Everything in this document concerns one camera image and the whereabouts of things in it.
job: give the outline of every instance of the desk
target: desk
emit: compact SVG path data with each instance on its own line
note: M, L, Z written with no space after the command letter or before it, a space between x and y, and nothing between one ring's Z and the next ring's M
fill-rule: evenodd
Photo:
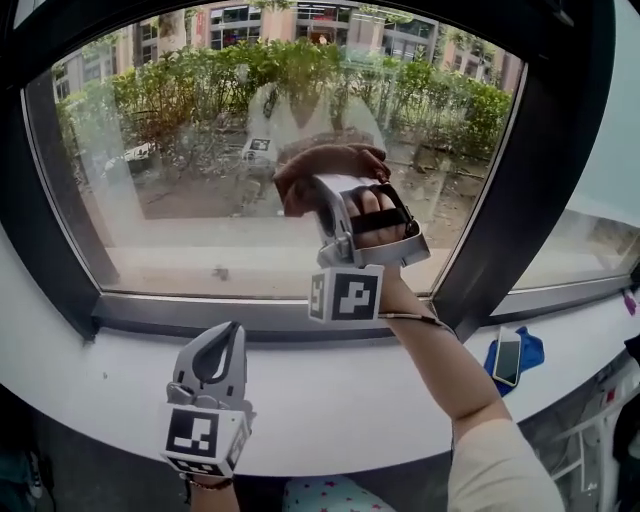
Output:
M0 231L0 382L60 423L158 459L155 418L184 340L102 331L83 346ZM546 362L522 374L507 405L521 421L593 376L640 332L622 298L527 322ZM467 342L483 361L497 327ZM409 356L369 346L251 348L258 413L237 470L293 476L348 473L445 452L451 427Z

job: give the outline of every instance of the shrub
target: shrub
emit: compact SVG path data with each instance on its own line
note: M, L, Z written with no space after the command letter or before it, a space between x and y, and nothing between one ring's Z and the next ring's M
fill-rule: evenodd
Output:
M64 143L77 159L77 130L98 137L111 124L122 134L124 149L149 143L172 165L185 162L187 151L188 166L198 151L211 151L207 141L229 125L244 128L251 98L268 83L275 84L268 102L281 93L294 104L305 102L328 88L336 128L347 98L358 96L388 137L480 159L491 155L510 104L509 94L424 61L348 56L336 45L304 38L241 43L220 51L184 48L87 84L57 106ZM190 147L184 148L187 129Z

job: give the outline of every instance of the building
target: building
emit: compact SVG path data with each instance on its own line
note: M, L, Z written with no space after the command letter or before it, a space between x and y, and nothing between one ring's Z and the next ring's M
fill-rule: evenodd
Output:
M513 92L518 84L521 64L518 57L505 52L502 48L496 48L493 55L482 55L479 47L462 49L458 48L453 41L447 41L440 67L458 71L474 80L487 83L491 81L490 70L493 70L498 76L496 87Z
M363 7L349 0L294 3L289 9L261 10L243 0L225 0L198 6L185 23L184 40L195 47L221 50L240 41L258 39L295 41L306 37L315 43L347 45L350 52L375 52L411 61L433 60L438 37L437 21L413 15L404 23L390 23L393 12L384 7ZM54 67L55 97L61 100L95 79L124 72L158 59L157 22L144 20L116 31L111 44L77 50ZM462 51L451 41L443 67L488 81L488 64L473 50ZM502 49L493 55L501 70L500 87L512 91L520 61Z

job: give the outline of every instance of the sleeve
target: sleeve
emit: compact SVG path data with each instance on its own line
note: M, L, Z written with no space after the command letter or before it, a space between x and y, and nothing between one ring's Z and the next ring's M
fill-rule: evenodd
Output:
M449 511L563 511L558 488L518 426L482 423L456 446L449 475Z

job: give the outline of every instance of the wall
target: wall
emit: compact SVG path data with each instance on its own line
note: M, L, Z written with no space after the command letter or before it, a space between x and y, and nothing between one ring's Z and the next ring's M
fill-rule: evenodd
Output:
M569 207L640 227L640 15L615 0L616 56L600 131Z

